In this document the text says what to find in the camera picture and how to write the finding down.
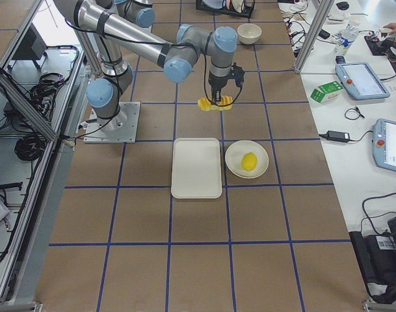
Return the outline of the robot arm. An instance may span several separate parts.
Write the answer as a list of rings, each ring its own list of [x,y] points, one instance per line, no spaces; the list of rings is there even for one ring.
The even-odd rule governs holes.
[[[148,29],[155,21],[152,0],[116,0],[119,16],[135,25]]]
[[[210,57],[209,77],[204,84],[210,85],[211,90],[199,100],[206,111],[231,108],[235,98],[221,94],[230,79],[235,81],[237,88],[243,87],[244,71],[233,61],[237,32],[231,27],[219,27],[210,32],[196,25],[183,24],[178,30],[177,42],[173,44],[95,1],[55,1],[55,6],[78,31],[92,32],[148,59],[161,67],[173,83],[187,79],[200,55]]]

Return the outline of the person forearm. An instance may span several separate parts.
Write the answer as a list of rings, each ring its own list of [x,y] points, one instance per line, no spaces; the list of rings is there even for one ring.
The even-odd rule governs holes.
[[[383,26],[383,29],[385,29],[385,31],[386,31],[388,34],[396,33],[396,22],[393,22],[393,23],[389,23],[389,24],[387,24],[387,25],[384,25],[384,26]]]

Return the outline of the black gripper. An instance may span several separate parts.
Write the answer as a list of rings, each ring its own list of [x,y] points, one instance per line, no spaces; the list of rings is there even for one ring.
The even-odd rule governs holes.
[[[227,85],[229,80],[233,79],[232,69],[233,66],[231,64],[226,67],[219,67],[211,63],[208,81],[211,87],[213,104],[220,104],[222,99],[221,90]]]

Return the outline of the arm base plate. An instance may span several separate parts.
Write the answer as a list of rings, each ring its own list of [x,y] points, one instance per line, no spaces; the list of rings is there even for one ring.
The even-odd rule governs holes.
[[[89,123],[83,142],[87,144],[119,144],[135,143],[139,123],[141,103],[119,102],[120,112],[105,126],[107,120],[98,119],[94,109],[91,110],[91,118],[96,121]]]

